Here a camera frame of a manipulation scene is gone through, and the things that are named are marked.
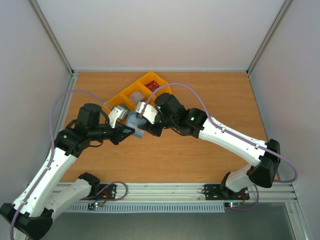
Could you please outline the blue leather card holder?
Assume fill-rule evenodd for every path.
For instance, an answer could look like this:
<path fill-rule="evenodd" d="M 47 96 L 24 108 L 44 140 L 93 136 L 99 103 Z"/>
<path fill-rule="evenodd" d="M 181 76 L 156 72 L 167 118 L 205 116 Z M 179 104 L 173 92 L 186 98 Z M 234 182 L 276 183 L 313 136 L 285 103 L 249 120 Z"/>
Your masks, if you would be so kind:
<path fill-rule="evenodd" d="M 144 125 L 146 122 L 146 119 L 138 118 L 135 111 L 130 111 L 127 115 L 125 125 L 135 130 L 135 132 L 132 134 L 134 137 L 141 139 L 145 131 L 140 129 L 139 126 Z"/>

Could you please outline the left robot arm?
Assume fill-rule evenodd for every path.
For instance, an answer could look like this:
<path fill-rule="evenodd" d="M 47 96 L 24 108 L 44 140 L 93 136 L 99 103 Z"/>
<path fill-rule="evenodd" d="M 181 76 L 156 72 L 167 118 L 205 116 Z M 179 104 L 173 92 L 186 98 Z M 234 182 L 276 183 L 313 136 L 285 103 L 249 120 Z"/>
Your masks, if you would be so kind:
<path fill-rule="evenodd" d="M 118 121 L 123 110 L 114 108 L 106 114 L 94 103 L 86 103 L 78 116 L 60 131 L 52 144 L 46 161 L 24 192 L 13 202 L 4 203 L 0 214 L 10 223 L 12 240 L 40 240 L 53 221 L 79 200 L 95 200 L 95 208 L 114 201 L 116 184 L 101 185 L 100 179 L 85 172 L 55 196 L 51 196 L 64 173 L 82 152 L 109 140 L 118 145 L 135 130 Z"/>

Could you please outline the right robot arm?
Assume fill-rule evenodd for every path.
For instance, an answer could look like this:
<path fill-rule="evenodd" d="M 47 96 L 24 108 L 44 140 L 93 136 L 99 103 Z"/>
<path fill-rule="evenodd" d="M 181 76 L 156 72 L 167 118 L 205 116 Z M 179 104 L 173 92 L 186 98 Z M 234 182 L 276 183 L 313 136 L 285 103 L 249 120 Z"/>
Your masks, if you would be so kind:
<path fill-rule="evenodd" d="M 192 136 L 214 143 L 243 158 L 247 165 L 228 172 L 212 193 L 230 200 L 241 190 L 257 185 L 271 188 L 280 165 L 280 144 L 276 140 L 257 140 L 217 121 L 198 108 L 186 109 L 169 93 L 159 95 L 155 106 L 139 102 L 135 111 L 146 119 L 139 129 L 161 136 L 163 129 L 172 129 L 182 136 Z"/>

